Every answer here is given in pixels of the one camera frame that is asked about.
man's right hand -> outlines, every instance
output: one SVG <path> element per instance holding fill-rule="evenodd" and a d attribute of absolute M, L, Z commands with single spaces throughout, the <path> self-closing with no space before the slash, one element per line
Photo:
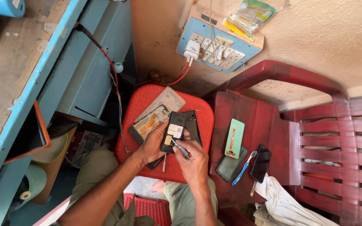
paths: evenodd
<path fill-rule="evenodd" d="M 181 166 L 182 173 L 187 181 L 192 193 L 208 186 L 208 161 L 209 156 L 196 141 L 176 141 L 178 145 L 184 147 L 190 154 L 190 159 L 186 159 L 178 147 L 173 147 L 175 157 Z"/>

blue toothbrush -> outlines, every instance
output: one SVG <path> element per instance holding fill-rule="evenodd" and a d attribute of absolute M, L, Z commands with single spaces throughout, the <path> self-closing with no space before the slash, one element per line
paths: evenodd
<path fill-rule="evenodd" d="M 233 181 L 233 186 L 235 184 L 237 184 L 237 182 L 240 180 L 240 178 L 243 176 L 244 171 L 247 169 L 249 161 L 251 160 L 252 157 L 255 157 L 257 154 L 256 151 L 252 152 L 251 155 L 249 156 L 247 162 L 244 164 L 243 170 L 240 172 L 240 174 L 238 174 L 237 178 L 235 178 L 235 180 Z"/>

screwdriver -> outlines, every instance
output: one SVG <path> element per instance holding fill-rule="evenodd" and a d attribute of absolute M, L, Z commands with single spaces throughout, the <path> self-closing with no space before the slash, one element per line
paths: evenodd
<path fill-rule="evenodd" d="M 174 142 L 175 146 L 177 146 L 181 150 L 182 154 L 184 154 L 184 157 L 189 159 L 189 152 L 187 150 L 185 150 L 185 148 L 178 145 L 172 138 L 171 138 L 171 140 Z"/>

blue wooden desk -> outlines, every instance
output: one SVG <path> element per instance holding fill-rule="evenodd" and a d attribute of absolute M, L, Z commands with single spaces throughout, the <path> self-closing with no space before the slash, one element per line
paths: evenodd
<path fill-rule="evenodd" d="M 108 0 L 28 0 L 23 18 L 4 18 L 0 34 L 0 225 L 32 156 L 3 166 L 34 100 L 47 125 L 60 111 L 100 125 L 111 89 L 109 63 L 76 21 L 114 61 L 133 51 L 130 3 Z M 47 32 L 46 24 L 56 24 Z"/>

man's left hand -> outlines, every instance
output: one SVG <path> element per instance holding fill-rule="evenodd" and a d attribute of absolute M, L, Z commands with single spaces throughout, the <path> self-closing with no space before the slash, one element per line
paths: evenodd
<path fill-rule="evenodd" d="M 164 120 L 155 130 L 151 131 L 143 144 L 137 149 L 137 152 L 140 152 L 143 154 L 142 156 L 146 158 L 146 163 L 153 162 L 166 154 L 160 151 L 160 146 L 167 125 L 168 119 Z"/>

